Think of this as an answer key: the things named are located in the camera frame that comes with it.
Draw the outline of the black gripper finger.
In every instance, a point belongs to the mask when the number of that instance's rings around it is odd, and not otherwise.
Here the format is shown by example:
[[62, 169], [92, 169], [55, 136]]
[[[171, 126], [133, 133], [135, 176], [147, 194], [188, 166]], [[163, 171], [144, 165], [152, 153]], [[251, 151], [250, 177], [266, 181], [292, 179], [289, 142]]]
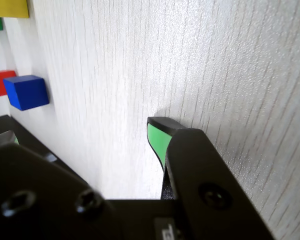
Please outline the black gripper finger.
[[147, 139], [194, 240], [270, 240], [272, 234], [207, 135], [151, 116]]
[[120, 240], [113, 208], [86, 182], [17, 144], [0, 116], [0, 240]]

